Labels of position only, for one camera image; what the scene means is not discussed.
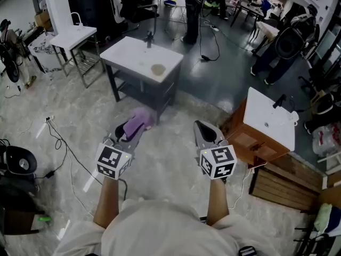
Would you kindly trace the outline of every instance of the concrete floor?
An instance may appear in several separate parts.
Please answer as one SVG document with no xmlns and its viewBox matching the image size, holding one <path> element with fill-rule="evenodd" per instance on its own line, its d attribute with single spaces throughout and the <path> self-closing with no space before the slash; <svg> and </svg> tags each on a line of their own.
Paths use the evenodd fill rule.
<svg viewBox="0 0 341 256">
<path fill-rule="evenodd" d="M 155 44 L 185 54 L 179 83 L 182 91 L 179 91 L 175 105 L 163 113 L 160 125 L 144 133 L 136 149 L 136 160 L 124 174 L 128 183 L 127 198 L 167 198 L 189 204 L 200 216 L 204 216 L 208 205 L 209 180 L 201 174 L 194 160 L 193 122 L 204 119 L 217 123 L 227 118 L 246 97 L 249 86 L 273 100 L 285 93 L 293 96 L 298 108 L 306 107 L 308 97 L 300 91 L 296 77 L 305 71 L 305 65 L 297 60 L 276 85 L 266 87 L 261 78 L 252 78 L 249 74 L 249 68 L 255 61 L 251 53 L 237 48 L 227 39 L 233 39 L 248 50 L 254 48 L 262 37 L 259 36 L 251 44 L 247 43 L 246 36 L 252 28 L 251 19 L 243 23 L 241 14 L 231 29 L 229 22 L 209 16 L 222 31 L 216 34 L 221 58 L 207 63 L 199 60 L 199 43 L 193 47 L 185 46 L 179 39 L 172 41 L 165 34 L 165 17 L 161 14 L 158 19 Z M 139 30 L 128 35 L 143 38 L 151 25 L 150 21 L 143 22 Z M 184 25 L 180 24 L 177 34 L 181 36 L 184 32 Z M 202 27 L 201 32 L 203 54 L 216 56 L 217 47 L 210 28 Z M 115 103 L 105 74 L 90 88 L 84 89 L 74 71 L 67 78 L 61 71 L 54 72 L 53 76 L 42 75 L 33 68 L 30 71 L 38 76 L 32 88 L 23 90 L 20 97 L 0 99 L 0 137 L 32 151 L 38 161 L 36 174 L 39 177 L 45 175 L 60 165 L 64 156 L 63 147 L 55 150 L 55 139 L 49 135 L 47 127 L 37 137 L 44 119 L 53 115 L 58 130 L 78 159 L 93 172 L 95 152 L 107 130 L 122 123 L 129 116 L 129 111 L 141 104 L 131 98 Z M 0 94 L 9 96 L 14 93 L 17 93 L 16 88 L 4 77 L 0 82 Z M 297 153 L 312 161 L 310 138 L 301 132 L 299 126 L 296 142 Z M 48 225 L 39 224 L 44 230 L 36 235 L 6 236 L 6 247 L 11 255 L 51 255 L 67 225 L 69 227 L 76 220 L 91 220 L 88 211 L 94 213 L 101 187 L 93 182 L 88 191 L 84 191 L 90 176 L 73 157 L 71 159 L 72 167 L 67 158 L 54 177 L 38 180 L 40 192 L 36 195 L 36 202 L 52 217 L 52 222 Z M 226 190 L 230 206 L 241 194 L 245 171 L 246 165 L 239 162 L 233 177 L 228 180 Z M 72 192 L 70 175 L 75 193 L 86 210 Z M 243 197 L 231 213 L 241 214 L 250 220 L 270 239 L 281 255 L 293 255 L 296 246 L 293 239 L 301 235 L 294 228 L 305 225 L 307 217 L 296 210 L 249 196 L 250 181 L 251 177 L 245 181 Z M 124 186 L 120 185 L 121 199 L 123 192 Z"/>
</svg>

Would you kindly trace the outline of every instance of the wooden cabinet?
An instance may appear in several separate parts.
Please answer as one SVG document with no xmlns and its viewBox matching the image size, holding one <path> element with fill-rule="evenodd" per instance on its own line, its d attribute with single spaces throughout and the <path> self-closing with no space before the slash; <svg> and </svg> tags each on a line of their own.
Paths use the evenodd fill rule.
<svg viewBox="0 0 341 256">
<path fill-rule="evenodd" d="M 244 100 L 221 126 L 225 138 L 233 145 L 237 157 L 258 166 L 289 152 L 289 149 L 277 141 L 243 122 L 246 101 Z"/>
</svg>

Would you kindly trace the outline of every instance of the white box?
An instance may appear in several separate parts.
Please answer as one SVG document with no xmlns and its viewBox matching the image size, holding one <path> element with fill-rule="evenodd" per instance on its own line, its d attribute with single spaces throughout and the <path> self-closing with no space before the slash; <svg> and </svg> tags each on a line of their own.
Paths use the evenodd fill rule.
<svg viewBox="0 0 341 256">
<path fill-rule="evenodd" d="M 237 157 L 232 145 L 200 151 L 200 167 L 211 179 L 231 176 L 236 164 Z"/>
<path fill-rule="evenodd" d="M 131 165 L 132 155 L 100 143 L 96 153 L 97 171 L 118 179 Z"/>
</svg>

